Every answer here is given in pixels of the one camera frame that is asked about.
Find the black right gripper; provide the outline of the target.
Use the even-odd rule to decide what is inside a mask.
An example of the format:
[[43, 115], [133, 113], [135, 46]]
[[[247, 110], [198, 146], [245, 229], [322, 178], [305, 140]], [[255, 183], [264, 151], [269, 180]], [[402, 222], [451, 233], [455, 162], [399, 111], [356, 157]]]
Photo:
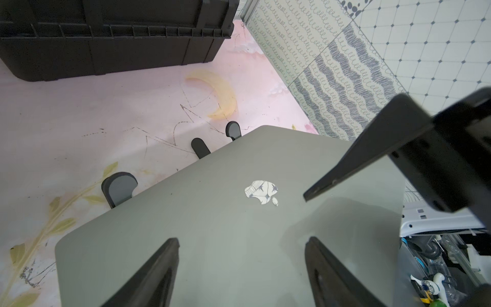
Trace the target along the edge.
[[490, 88], [484, 87], [433, 118], [407, 94], [397, 94], [338, 164], [304, 194], [320, 196], [389, 154], [434, 209], [468, 208], [490, 229]]

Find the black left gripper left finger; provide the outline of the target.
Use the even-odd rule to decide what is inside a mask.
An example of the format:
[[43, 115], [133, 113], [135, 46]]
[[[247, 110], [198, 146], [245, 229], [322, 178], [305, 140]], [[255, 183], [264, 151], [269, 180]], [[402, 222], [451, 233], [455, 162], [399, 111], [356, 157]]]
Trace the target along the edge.
[[104, 306], [169, 306], [180, 244], [168, 239]]

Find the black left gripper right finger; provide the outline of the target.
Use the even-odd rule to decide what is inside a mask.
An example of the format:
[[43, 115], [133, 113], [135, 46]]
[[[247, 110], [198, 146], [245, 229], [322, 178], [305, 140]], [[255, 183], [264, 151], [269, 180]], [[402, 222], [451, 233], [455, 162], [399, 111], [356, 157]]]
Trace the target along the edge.
[[317, 237], [304, 256], [315, 306], [384, 306]]

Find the silver grey laptop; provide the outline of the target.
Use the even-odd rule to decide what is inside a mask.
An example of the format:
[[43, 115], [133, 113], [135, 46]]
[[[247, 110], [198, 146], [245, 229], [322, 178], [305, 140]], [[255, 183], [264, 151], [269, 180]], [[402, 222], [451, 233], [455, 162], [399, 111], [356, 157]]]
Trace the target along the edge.
[[395, 297], [404, 177], [385, 157], [313, 200], [350, 143], [262, 126], [64, 236], [63, 306], [100, 306], [170, 238], [172, 306], [313, 306], [317, 237], [378, 299]]

